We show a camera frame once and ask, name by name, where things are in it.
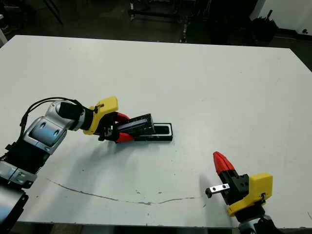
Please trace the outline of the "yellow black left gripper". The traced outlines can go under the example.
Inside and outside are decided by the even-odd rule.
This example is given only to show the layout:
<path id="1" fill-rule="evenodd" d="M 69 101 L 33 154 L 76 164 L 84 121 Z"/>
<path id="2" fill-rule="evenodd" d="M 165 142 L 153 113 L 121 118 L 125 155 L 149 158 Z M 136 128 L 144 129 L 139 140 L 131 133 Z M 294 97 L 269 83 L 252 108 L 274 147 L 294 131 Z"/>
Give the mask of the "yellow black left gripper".
<path id="1" fill-rule="evenodd" d="M 115 122 L 128 121 L 130 118 L 117 112 L 118 100 L 108 97 L 100 100 L 95 106 L 83 108 L 84 120 L 82 130 L 85 135 L 97 135 L 99 141 L 114 140 L 113 126 Z M 134 138 L 128 133 L 119 133 L 115 143 L 132 141 Z"/>

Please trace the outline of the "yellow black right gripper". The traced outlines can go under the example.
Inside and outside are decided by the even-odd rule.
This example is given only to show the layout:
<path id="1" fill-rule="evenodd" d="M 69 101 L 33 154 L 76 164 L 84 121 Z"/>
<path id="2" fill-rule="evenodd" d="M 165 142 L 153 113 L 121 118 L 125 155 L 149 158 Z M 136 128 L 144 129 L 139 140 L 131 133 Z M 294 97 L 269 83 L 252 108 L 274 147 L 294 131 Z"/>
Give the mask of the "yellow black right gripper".
<path id="1" fill-rule="evenodd" d="M 234 166 L 220 152 L 214 152 L 213 159 L 222 184 L 207 188 L 207 197 L 221 193 L 230 216 L 243 216 L 247 212 L 264 214 L 262 206 L 273 193 L 273 176 L 269 173 L 238 175 Z"/>

